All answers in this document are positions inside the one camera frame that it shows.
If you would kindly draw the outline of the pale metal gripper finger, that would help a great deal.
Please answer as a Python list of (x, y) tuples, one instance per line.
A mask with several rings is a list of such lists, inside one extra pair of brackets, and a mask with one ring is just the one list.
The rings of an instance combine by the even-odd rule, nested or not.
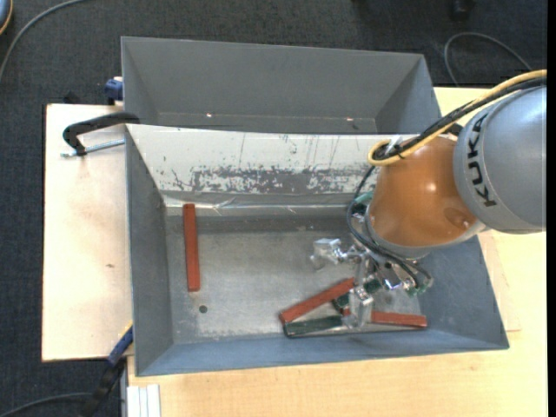
[(338, 265), (348, 259), (348, 253), (342, 249), (338, 238), (321, 238), (313, 242), (313, 253), (310, 261), (315, 270), (324, 268), (327, 264)]
[(355, 286), (348, 293), (348, 312), (342, 323), (348, 328), (364, 327), (371, 320), (373, 305), (374, 298), (364, 286)]

